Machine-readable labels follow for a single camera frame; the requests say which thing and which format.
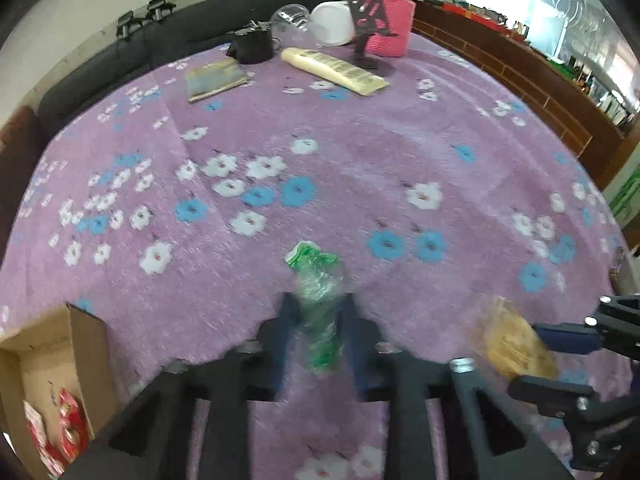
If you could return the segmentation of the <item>clear cracker packet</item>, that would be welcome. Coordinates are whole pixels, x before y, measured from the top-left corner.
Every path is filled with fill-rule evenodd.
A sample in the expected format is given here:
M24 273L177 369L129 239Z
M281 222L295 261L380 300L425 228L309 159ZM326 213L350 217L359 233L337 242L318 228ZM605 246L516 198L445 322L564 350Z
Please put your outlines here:
M483 306L473 336L472 348L501 376L559 377L552 352L518 312L513 301L493 296Z

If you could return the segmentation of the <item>white red snack packet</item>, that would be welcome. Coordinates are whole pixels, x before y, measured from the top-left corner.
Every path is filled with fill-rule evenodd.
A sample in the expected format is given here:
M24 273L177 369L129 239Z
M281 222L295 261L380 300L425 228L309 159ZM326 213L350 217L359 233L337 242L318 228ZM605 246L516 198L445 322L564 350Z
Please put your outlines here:
M42 416L27 402L23 402L27 428L32 436L40 462L46 467L51 479L64 474L66 459L60 450L49 440Z

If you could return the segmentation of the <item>green twisted candy packet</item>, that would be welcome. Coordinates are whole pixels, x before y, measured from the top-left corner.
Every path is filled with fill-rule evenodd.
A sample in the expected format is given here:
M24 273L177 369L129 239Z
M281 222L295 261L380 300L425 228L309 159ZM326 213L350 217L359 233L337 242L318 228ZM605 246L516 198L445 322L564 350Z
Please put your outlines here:
M307 365L315 373L328 372L341 352L337 307L345 295L344 264L310 240L298 242L285 262L295 274L294 295L307 339Z

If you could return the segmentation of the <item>small red snack packet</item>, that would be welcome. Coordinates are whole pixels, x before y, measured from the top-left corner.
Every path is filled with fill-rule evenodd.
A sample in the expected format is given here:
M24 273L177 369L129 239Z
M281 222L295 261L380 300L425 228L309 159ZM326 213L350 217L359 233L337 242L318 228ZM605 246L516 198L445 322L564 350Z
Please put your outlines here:
M81 403L73 393L62 388L58 395L58 418L61 426L61 446L70 463L85 451L89 444L89 428Z

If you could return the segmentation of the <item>cardboard box tray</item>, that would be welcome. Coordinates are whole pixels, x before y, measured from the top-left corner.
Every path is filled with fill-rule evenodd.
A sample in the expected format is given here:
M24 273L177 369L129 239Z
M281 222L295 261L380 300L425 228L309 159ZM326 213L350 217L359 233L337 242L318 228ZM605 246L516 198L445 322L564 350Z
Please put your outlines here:
M119 411L105 323L71 304L43 313L1 339L1 429L34 479L48 476L27 429L24 404L43 418L50 441L61 443L58 394L82 404L91 437Z

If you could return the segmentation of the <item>wooden side cabinet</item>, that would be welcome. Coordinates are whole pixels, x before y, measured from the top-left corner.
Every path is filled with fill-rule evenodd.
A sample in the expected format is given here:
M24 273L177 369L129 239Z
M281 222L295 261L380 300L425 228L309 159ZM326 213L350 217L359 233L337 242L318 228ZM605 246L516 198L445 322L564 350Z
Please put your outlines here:
M623 136L577 84L526 44L426 2L416 5L413 31L462 55L523 99L599 188L613 181L634 150L638 136Z

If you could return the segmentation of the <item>purple floral tablecloth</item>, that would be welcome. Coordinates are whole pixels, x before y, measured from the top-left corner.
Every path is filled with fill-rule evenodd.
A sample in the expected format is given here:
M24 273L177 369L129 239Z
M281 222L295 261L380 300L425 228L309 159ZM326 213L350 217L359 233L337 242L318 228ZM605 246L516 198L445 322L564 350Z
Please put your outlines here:
M360 96L282 58L189 103L210 49L152 70L47 144L1 263L1 339L61 304L106 325L120 408L163 367L220 359L294 295L301 240L427 361L470 356L493 296L530 325L579 323L626 252L575 155L498 81L420 36Z

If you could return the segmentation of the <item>cream yellow tube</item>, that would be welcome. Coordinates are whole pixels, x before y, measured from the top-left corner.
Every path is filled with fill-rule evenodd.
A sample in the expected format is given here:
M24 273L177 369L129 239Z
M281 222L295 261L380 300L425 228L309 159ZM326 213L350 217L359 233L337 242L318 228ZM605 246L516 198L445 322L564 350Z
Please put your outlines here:
M390 85L383 77L319 51L286 48L280 57L303 72L338 84L360 96L370 96Z

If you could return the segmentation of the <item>olive flat booklet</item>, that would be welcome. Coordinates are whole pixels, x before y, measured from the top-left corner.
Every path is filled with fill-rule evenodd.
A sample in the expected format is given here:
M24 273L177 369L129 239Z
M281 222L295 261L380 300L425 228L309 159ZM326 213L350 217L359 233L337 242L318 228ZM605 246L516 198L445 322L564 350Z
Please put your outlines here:
M186 74L186 98L198 102L239 87L248 81L247 73L234 58L209 63Z

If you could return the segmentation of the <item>black small pouch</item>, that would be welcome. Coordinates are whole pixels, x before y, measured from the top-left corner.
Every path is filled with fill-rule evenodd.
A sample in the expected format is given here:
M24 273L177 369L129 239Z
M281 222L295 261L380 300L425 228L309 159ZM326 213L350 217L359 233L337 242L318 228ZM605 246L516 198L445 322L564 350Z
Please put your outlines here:
M274 57L270 26L262 22L250 22L244 28L236 30L226 55L242 65L270 61Z

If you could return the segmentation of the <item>black phone stand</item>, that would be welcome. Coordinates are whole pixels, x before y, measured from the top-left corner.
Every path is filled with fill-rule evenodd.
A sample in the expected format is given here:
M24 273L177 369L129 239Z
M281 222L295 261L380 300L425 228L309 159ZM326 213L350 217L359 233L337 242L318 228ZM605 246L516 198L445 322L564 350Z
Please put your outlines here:
M395 37L395 34L390 31L384 1L346 0L346 2L355 29L354 50L349 62L380 77L390 76L395 70L392 64L367 55L367 44L373 36Z

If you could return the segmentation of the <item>pink covered bottle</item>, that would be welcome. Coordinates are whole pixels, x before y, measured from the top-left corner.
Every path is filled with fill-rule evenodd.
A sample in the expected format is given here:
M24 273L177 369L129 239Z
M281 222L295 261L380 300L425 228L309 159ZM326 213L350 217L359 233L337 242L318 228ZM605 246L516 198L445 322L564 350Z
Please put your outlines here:
M367 43L367 52L382 58L402 58L408 49L416 4L413 0L383 2L392 36L372 36Z

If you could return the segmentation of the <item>white round jar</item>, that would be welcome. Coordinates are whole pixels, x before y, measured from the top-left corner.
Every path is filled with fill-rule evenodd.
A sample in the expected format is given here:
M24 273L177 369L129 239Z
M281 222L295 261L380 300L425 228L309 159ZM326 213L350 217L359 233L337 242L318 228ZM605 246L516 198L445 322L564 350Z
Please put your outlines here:
M310 19L314 36L322 46L344 46L355 38L352 14L345 1L319 3L311 11Z

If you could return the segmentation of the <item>black leather sofa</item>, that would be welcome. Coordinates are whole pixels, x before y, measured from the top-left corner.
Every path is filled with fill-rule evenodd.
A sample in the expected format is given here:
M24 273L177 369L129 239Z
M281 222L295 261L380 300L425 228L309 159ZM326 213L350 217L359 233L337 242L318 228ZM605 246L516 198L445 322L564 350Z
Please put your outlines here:
M44 133L53 138L99 100L157 67L220 46L251 21L266 22L289 3L307 9L335 0L205 0L118 40L47 91L37 110Z

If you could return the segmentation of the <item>clear glass cup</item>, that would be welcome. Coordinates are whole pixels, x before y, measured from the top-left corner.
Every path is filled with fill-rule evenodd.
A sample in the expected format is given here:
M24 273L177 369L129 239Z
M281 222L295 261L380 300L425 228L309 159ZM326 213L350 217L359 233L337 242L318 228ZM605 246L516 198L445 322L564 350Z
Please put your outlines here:
M299 3L289 3L274 11L270 18L270 27L275 34L285 34L290 30L296 32L308 32L310 12Z

